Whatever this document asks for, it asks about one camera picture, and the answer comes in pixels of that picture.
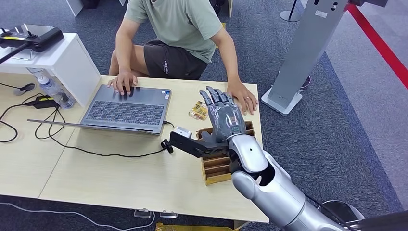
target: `plastic bottle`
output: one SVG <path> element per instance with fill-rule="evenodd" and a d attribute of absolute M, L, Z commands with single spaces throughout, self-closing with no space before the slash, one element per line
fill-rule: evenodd
<path fill-rule="evenodd" d="M 45 69 L 27 68 L 37 78 L 41 89 L 64 109 L 71 108 L 75 104 L 74 97 L 62 86 L 55 82 Z"/>

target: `candy wrapper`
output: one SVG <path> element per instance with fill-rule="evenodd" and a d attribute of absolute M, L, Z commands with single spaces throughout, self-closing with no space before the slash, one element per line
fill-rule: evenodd
<path fill-rule="evenodd" d="M 194 119 L 205 120 L 208 116 L 208 109 L 205 103 L 198 101 L 195 106 L 189 111 L 189 116 Z"/>

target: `stand base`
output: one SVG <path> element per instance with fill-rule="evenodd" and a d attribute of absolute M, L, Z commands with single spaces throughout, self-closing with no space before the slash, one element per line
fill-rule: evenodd
<path fill-rule="evenodd" d="M 279 114 L 281 114 L 282 116 L 287 116 L 292 111 L 292 109 L 296 106 L 296 104 L 302 99 L 302 95 L 299 94 L 299 93 L 296 93 L 295 96 L 293 97 L 291 103 L 286 108 L 283 108 L 282 106 L 280 106 L 276 102 L 268 99 L 268 95 L 269 95 L 271 90 L 272 90 L 272 88 L 270 88 L 261 97 L 261 102 L 263 102 L 264 104 L 266 104 L 268 107 L 272 108 L 273 110 L 279 112 Z"/>
<path fill-rule="evenodd" d="M 291 14 L 291 11 L 282 11 L 279 16 L 281 19 L 288 21 L 288 22 L 297 22 L 300 20 L 301 16 L 297 14 L 296 12 L 292 13 L 291 18 L 289 18 L 289 15 Z"/>
<path fill-rule="evenodd" d="M 326 201 L 323 203 L 331 212 L 335 213 L 344 222 L 352 222 L 365 219 L 365 217 L 353 206 L 342 201 Z M 318 207 L 318 210 L 322 212 L 325 216 L 340 224 L 339 220 L 335 218 L 326 209 Z"/>

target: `green t-shirt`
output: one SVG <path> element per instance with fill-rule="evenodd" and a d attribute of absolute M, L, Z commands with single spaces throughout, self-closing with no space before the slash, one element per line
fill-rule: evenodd
<path fill-rule="evenodd" d="M 129 0 L 127 6 L 125 18 L 138 23 L 149 18 L 159 40 L 211 63 L 215 44 L 210 38 L 222 24 L 209 0 Z"/>

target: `gray laptop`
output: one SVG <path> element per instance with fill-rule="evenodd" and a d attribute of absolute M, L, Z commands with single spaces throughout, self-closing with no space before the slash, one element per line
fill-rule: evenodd
<path fill-rule="evenodd" d="M 113 88 L 101 85 L 79 124 L 29 120 L 32 122 L 97 128 L 142 131 L 160 134 L 166 116 L 170 89 L 131 87 L 121 96 Z"/>

